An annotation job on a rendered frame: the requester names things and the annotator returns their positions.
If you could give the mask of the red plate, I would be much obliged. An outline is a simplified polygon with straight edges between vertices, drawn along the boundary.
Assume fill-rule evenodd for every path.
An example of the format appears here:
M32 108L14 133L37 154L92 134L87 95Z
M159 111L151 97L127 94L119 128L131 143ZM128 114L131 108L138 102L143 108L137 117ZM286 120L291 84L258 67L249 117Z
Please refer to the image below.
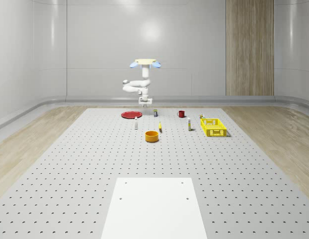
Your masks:
M138 111L127 111L123 112L121 116L125 119L135 119L135 118L140 118L143 114Z

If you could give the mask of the white board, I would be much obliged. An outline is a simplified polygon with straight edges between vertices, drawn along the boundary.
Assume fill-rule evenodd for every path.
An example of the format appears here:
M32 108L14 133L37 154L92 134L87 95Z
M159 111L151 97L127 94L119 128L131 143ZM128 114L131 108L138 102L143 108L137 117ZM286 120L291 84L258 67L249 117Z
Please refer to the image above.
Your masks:
M118 178L101 239L207 239L191 178Z

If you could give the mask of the yellow basket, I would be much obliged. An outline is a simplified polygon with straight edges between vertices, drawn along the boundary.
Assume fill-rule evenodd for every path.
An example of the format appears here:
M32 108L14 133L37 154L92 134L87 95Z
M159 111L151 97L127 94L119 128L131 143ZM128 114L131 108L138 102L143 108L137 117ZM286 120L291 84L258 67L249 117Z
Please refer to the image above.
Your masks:
M200 119L200 125L206 136L227 136L227 129L219 119Z

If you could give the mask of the drone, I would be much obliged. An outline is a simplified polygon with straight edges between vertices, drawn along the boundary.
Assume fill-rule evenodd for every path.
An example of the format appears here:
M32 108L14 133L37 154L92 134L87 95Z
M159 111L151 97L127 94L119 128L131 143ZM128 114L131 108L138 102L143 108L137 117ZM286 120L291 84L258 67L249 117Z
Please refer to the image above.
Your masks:
M161 64L155 59L136 59L130 64L130 68L134 68L137 65L152 65L153 67L160 68Z

